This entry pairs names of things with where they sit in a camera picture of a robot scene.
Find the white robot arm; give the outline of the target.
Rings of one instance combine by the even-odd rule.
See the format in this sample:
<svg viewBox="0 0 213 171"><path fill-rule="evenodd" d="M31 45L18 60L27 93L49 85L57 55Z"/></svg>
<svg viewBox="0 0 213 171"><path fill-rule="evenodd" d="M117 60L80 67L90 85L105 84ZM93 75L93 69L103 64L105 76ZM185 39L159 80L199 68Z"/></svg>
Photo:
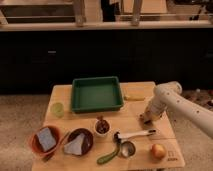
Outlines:
<svg viewBox="0 0 213 171"><path fill-rule="evenodd" d="M157 121L166 108L181 114L213 139L213 112L181 96L182 86L177 81L158 84L144 113L143 122Z"/></svg>

